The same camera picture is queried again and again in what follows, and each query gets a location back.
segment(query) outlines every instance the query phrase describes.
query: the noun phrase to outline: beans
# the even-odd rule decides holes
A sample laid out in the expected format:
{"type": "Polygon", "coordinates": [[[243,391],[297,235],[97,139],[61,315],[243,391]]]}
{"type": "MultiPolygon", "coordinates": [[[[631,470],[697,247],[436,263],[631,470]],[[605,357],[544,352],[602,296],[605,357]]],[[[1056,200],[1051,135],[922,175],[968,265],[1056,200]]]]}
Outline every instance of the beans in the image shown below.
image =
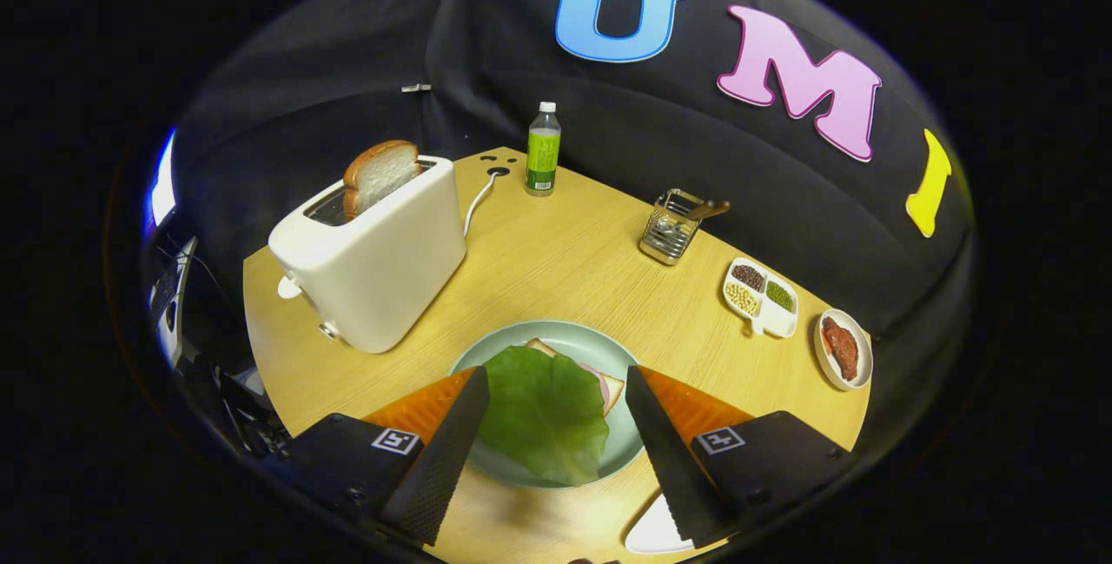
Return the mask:
{"type": "Polygon", "coordinates": [[[737,278],[737,281],[746,284],[753,290],[761,291],[761,287],[764,286],[763,276],[754,267],[749,267],[746,264],[738,264],[734,267],[733,275],[737,278]]]}
{"type": "Polygon", "coordinates": [[[757,316],[757,298],[745,287],[738,286],[738,284],[726,284],[726,297],[745,314],[751,315],[751,317],[757,316]]]}
{"type": "Polygon", "coordinates": [[[792,310],[792,296],[775,281],[768,283],[768,290],[766,291],[766,295],[768,295],[770,299],[778,304],[780,307],[787,311],[792,310]]]}

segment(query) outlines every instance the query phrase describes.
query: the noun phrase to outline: toast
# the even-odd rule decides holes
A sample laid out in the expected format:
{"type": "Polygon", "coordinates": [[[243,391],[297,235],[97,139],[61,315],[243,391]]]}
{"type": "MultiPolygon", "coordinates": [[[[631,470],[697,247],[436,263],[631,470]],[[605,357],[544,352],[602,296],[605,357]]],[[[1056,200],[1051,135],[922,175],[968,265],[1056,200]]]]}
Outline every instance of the toast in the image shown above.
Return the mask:
{"type": "Polygon", "coordinates": [[[344,215],[347,220],[420,175],[417,145],[388,140],[361,152],[344,174],[344,215]]]}
{"type": "MultiPolygon", "coordinates": [[[[556,349],[553,349],[548,345],[542,343],[539,338],[529,339],[528,343],[525,343],[525,346],[530,347],[530,349],[539,350],[549,358],[556,357],[558,353],[556,352],[556,349]]],[[[622,389],[625,388],[625,382],[622,382],[619,378],[616,377],[610,377],[610,375],[597,372],[595,369],[590,370],[602,376],[603,383],[606,384],[607,389],[609,390],[609,400],[607,400],[606,405],[603,406],[603,417],[605,418],[606,415],[610,413],[610,408],[617,405],[618,397],[622,396],[622,389]]]]}

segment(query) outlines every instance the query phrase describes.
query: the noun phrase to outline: yellow letter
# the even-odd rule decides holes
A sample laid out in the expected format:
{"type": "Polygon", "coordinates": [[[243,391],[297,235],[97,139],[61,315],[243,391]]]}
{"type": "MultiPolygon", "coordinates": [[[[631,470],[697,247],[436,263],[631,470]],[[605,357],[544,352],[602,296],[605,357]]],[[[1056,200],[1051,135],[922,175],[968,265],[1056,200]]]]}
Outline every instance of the yellow letter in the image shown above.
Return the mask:
{"type": "Polygon", "coordinates": [[[934,216],[942,204],[942,191],[946,188],[946,177],[950,177],[950,157],[939,144],[939,139],[930,129],[923,129],[926,137],[926,169],[923,180],[919,184],[919,192],[907,196],[907,216],[919,226],[923,236],[931,238],[934,234],[934,216]]]}

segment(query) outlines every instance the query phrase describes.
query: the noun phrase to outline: table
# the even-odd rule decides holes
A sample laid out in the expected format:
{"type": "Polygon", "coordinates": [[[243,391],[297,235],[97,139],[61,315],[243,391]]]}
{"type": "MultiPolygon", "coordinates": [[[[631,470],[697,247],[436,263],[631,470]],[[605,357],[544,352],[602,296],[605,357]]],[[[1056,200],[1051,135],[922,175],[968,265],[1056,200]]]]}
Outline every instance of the table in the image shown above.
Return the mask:
{"type": "MultiPolygon", "coordinates": [[[[495,329],[525,319],[567,319],[615,338],[643,365],[754,416],[786,409],[853,448],[870,386],[844,393],[820,369],[812,339],[830,306],[783,276],[798,295],[795,335],[752,335],[722,297],[731,260],[745,254],[699,231],[679,264],[666,267],[637,248],[651,205],[564,168],[552,196],[529,196],[525,155],[515,149],[456,162],[460,219],[496,165],[512,172],[498,177],[477,207],[467,256],[386,354],[332,342],[317,330],[319,319],[302,298],[281,299],[282,271],[267,248],[244,261],[256,364],[291,435],[334,412],[360,418],[445,377],[466,347],[495,329]]],[[[658,492],[644,453],[615,476],[563,491],[517,488],[468,467],[437,544],[426,548],[451,563],[586,557],[632,564],[675,562],[719,544],[657,556],[626,551],[625,534],[658,492]]]]}

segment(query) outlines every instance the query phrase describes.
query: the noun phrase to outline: green label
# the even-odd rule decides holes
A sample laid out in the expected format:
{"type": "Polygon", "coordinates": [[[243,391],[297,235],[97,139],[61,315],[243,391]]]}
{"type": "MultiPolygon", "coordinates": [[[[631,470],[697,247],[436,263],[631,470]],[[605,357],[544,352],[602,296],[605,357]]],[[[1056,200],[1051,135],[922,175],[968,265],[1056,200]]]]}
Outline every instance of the green label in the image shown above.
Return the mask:
{"type": "Polygon", "coordinates": [[[529,156],[526,160],[525,184],[534,190],[550,190],[556,180],[556,159],[559,156],[559,133],[538,136],[529,133],[529,156]]]}

